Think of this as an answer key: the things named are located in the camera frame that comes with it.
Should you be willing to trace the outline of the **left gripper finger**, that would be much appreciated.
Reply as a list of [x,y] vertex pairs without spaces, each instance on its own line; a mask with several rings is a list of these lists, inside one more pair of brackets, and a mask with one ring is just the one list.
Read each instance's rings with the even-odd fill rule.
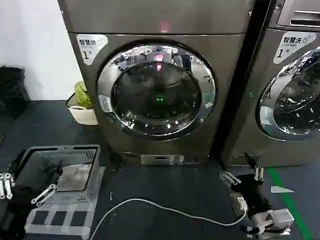
[[13,198],[13,188],[18,177],[18,163],[12,162],[6,170],[0,171],[0,199],[11,200]]
[[60,160],[57,167],[53,169],[53,174],[49,181],[49,185],[37,197],[30,201],[31,205],[34,207],[41,207],[46,200],[48,200],[56,191],[59,190],[58,184],[61,181],[61,175],[63,173],[62,162],[63,161]]

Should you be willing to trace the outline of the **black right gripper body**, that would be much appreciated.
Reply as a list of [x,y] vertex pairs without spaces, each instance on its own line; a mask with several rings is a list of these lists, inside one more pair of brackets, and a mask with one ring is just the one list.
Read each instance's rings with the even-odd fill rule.
[[234,191],[242,194],[248,206],[247,215],[249,218],[272,209],[269,201],[261,194],[260,186],[263,183],[262,181],[255,180],[255,176],[252,173],[238,175],[236,178],[241,183],[234,187]]

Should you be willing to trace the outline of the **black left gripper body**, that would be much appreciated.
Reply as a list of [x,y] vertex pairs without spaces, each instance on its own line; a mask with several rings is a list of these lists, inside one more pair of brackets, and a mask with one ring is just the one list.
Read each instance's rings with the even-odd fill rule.
[[5,184],[0,184],[0,220],[13,218],[13,220],[25,221],[33,209],[31,200],[34,197],[34,189],[30,183],[21,183],[11,188],[11,198]]

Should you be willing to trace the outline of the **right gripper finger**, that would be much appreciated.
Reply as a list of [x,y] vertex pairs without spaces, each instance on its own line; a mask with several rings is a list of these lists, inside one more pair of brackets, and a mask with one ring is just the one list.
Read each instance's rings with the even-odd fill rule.
[[228,187],[236,186],[242,183],[239,178],[227,170],[227,167],[223,163],[220,164],[219,177]]
[[246,152],[244,153],[244,156],[247,160],[248,165],[253,169],[254,173],[254,179],[256,181],[263,181],[264,180],[264,167],[259,166],[255,159],[248,155]]

